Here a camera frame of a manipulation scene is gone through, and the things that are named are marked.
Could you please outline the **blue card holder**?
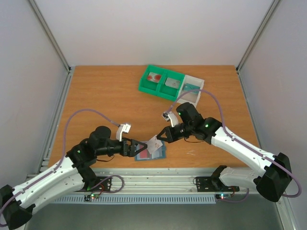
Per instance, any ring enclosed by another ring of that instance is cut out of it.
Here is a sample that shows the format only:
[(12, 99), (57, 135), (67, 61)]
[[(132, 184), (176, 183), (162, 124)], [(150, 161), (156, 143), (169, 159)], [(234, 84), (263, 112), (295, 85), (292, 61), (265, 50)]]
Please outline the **blue card holder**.
[(165, 142), (163, 142), (162, 147), (160, 147), (155, 153), (151, 154), (151, 159), (148, 160), (137, 160), (137, 157), (134, 157), (135, 161), (152, 161), (166, 158), (166, 146)]

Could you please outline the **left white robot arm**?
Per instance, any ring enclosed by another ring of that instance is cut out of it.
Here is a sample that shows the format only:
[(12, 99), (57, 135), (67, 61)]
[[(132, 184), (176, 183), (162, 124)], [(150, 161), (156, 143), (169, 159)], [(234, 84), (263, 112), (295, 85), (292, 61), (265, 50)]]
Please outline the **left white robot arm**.
[(147, 144), (134, 139), (112, 140), (111, 130), (99, 126), (89, 138), (82, 140), (64, 154), (52, 167), (23, 184), (0, 190), (0, 214), (5, 220), (2, 227), (15, 230), (27, 223), (34, 213), (57, 198), (75, 191), (93, 191), (102, 182), (91, 166), (97, 157), (119, 154), (135, 157), (147, 149)]

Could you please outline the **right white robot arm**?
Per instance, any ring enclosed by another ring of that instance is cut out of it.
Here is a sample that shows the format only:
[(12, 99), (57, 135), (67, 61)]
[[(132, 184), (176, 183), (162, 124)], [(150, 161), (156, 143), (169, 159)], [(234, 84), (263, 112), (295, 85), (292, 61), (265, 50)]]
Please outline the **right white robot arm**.
[(277, 202), (290, 184), (291, 165), (288, 156), (266, 152), (243, 140), (215, 118), (203, 118), (191, 103), (183, 103), (176, 109), (182, 122), (172, 112), (164, 112), (170, 122), (157, 139), (173, 143), (194, 136), (199, 141), (223, 149), (245, 163), (248, 170), (236, 170), (220, 166), (212, 174), (212, 186), (222, 190), (226, 186), (239, 186), (257, 190), (269, 201)]

